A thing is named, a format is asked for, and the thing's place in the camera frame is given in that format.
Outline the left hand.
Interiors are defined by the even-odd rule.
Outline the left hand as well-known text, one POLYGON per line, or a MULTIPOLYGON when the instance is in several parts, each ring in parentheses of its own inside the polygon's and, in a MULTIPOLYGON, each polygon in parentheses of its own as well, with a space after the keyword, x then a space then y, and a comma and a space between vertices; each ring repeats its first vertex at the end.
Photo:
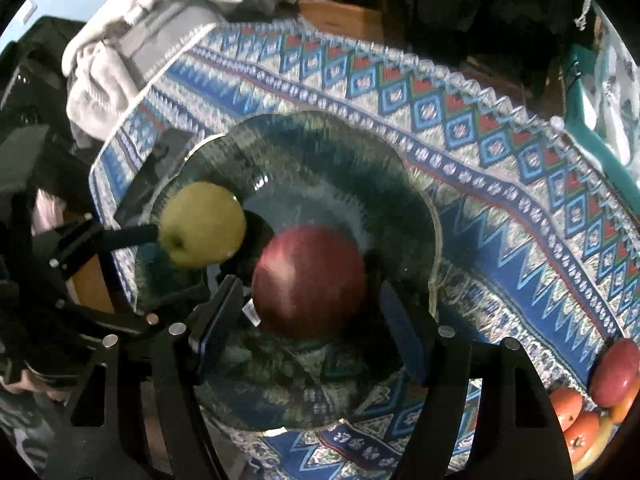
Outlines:
POLYGON ((31 370, 22 370, 21 378, 14 380, 14 382, 6 382, 4 378, 1 378, 1 387, 12 394, 19 394, 24 391, 44 393, 52 401, 61 403, 65 403, 70 397, 68 391, 58 390, 48 386, 37 375, 32 374, 31 370))

